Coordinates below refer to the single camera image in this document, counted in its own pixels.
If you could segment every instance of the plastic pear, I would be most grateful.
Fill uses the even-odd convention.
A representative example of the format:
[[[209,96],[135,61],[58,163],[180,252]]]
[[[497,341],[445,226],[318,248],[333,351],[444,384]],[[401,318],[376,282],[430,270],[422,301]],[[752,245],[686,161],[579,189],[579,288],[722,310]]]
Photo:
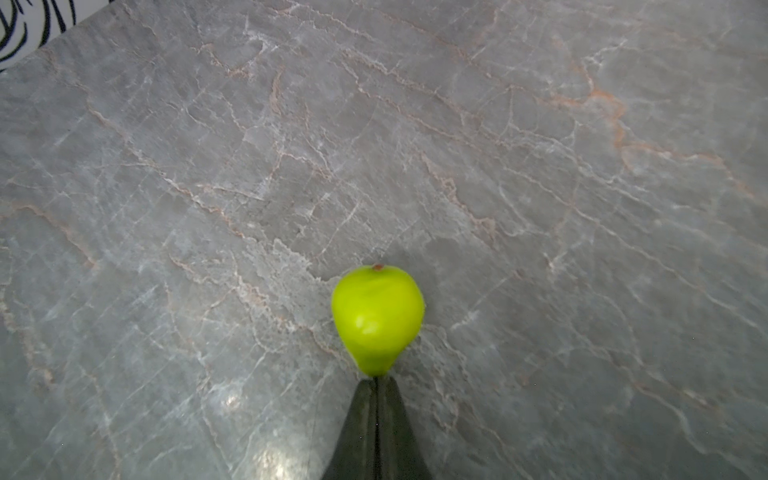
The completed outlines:
[[[344,346],[369,376],[382,376],[422,325],[424,298],[410,275],[396,266],[361,266],[347,273],[331,298]]]

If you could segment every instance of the stone tabletop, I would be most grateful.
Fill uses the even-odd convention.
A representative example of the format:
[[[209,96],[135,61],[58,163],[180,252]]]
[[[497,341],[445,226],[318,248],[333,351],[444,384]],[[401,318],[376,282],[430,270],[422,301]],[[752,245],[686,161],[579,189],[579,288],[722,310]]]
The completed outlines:
[[[768,477],[760,0],[115,2],[0,74],[0,477],[313,480],[408,270],[435,478]]]

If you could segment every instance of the zebra print pattern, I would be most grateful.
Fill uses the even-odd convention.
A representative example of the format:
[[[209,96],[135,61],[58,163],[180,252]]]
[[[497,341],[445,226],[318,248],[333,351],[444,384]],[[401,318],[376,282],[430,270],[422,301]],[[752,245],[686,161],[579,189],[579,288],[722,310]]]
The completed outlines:
[[[114,0],[0,0],[0,72]]]

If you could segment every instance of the black stripe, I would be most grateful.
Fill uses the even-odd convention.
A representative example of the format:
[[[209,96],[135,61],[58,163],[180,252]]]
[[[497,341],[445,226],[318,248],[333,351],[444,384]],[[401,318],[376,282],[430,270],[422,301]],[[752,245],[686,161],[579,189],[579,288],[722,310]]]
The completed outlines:
[[[56,5],[56,0],[51,0],[51,3],[53,4],[53,11],[56,14],[56,20],[58,21],[58,30],[61,33],[64,33],[67,31],[67,24],[64,23],[64,19],[61,17],[61,12],[58,10],[58,5]]]
[[[27,22],[24,22],[24,36],[22,37],[22,40],[16,45],[16,48],[13,49],[13,51],[9,54],[7,54],[5,57],[0,58],[0,61],[8,60],[10,57],[16,55],[16,52],[21,50],[22,47],[27,43]]]
[[[3,36],[2,40],[0,40],[0,51],[5,48],[9,41],[11,41],[11,36],[13,36],[13,32],[16,31],[16,17],[18,17],[18,9],[16,8],[16,4],[13,2],[11,2],[11,9],[13,16],[11,17],[10,31],[8,30],[8,23],[5,20],[5,15],[3,15],[2,10],[0,10],[0,15],[2,16],[2,25],[5,27],[5,35]]]
[[[48,37],[51,36],[51,9],[48,7],[48,0],[42,0],[45,10],[45,25],[43,25],[43,35],[40,37],[38,48],[48,43]]]

